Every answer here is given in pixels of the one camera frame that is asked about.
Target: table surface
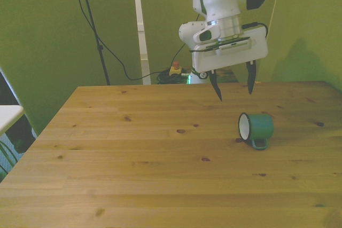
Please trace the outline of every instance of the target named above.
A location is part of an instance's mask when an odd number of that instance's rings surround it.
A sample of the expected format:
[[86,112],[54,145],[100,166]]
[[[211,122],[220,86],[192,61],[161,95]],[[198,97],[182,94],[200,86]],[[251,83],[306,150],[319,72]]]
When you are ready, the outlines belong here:
[[[342,227],[342,95],[220,88],[77,88],[0,184],[0,227]],[[273,117],[265,151],[242,112]]]
[[19,105],[0,105],[0,135],[11,127],[24,114]]

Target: mug rim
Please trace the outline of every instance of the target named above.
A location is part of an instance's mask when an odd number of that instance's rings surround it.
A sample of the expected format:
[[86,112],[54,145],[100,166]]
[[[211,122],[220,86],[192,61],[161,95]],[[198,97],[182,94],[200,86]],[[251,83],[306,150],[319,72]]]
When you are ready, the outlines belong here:
[[[248,137],[247,137],[247,139],[244,139],[244,138],[242,137],[242,135],[241,135],[241,130],[240,130],[240,119],[241,119],[242,115],[245,115],[245,116],[247,117],[247,120],[248,120],[248,129],[249,129],[249,132],[248,132]],[[240,134],[240,137],[241,137],[242,139],[244,139],[244,140],[250,140],[250,139],[251,139],[251,133],[252,133],[252,124],[251,124],[251,119],[250,119],[250,117],[248,116],[247,113],[245,113],[245,112],[242,112],[242,113],[241,113],[241,115],[240,115],[240,117],[239,117],[238,126],[239,126],[239,134]]]

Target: mic stand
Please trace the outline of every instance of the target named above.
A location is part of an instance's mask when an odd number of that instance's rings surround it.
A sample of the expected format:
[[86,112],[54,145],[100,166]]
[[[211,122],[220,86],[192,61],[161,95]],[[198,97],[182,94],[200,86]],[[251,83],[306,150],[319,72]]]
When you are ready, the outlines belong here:
[[97,35],[97,32],[96,32],[96,28],[95,28],[95,23],[94,23],[94,20],[92,18],[92,14],[91,14],[91,9],[90,9],[90,5],[89,5],[89,1],[85,0],[85,2],[87,3],[88,12],[89,12],[90,21],[91,21],[91,26],[92,26],[92,30],[94,31],[94,34],[95,34],[95,39],[96,39],[96,43],[97,43],[97,50],[98,50],[98,52],[100,54],[100,58],[101,58],[101,62],[102,62],[102,67],[103,67],[103,71],[105,73],[107,85],[111,85],[110,82],[109,82],[109,78],[108,78],[108,73],[107,73],[107,69],[106,69],[105,60],[104,60],[103,54],[102,54],[103,46],[100,45],[100,42],[99,42],[99,39],[98,39],[98,35]]

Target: green wall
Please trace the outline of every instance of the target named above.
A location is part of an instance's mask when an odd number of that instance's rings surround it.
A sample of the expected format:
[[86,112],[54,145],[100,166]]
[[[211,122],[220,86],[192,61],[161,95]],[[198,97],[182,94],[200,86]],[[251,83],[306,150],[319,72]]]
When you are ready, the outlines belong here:
[[261,81],[327,81],[342,91],[342,1],[277,0]]
[[[266,0],[259,9],[243,12],[243,24],[254,21],[269,24],[274,2]],[[142,0],[142,8],[150,69],[155,72],[169,67],[173,56],[183,45],[178,36],[180,25],[195,21],[197,13],[192,9],[192,0]],[[187,46],[177,60],[182,66],[191,66],[191,53]],[[232,66],[232,69],[240,81],[247,81],[245,64]]]
[[[89,1],[99,36],[140,77],[134,0]],[[78,0],[0,0],[0,7],[0,68],[40,133],[76,87],[106,84],[95,37]],[[113,85],[141,83],[104,55]]]

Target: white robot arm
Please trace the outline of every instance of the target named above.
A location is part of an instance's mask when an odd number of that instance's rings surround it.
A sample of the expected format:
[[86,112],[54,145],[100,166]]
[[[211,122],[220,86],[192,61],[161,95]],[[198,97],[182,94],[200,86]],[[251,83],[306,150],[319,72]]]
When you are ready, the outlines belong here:
[[193,0],[193,9],[203,15],[205,21],[185,23],[179,31],[180,39],[192,52],[191,83],[208,83],[210,78],[215,87],[213,74],[216,69],[246,62],[251,77],[248,90],[252,93],[255,60],[268,54],[266,29],[243,31],[240,13],[241,10],[257,9],[264,1]]

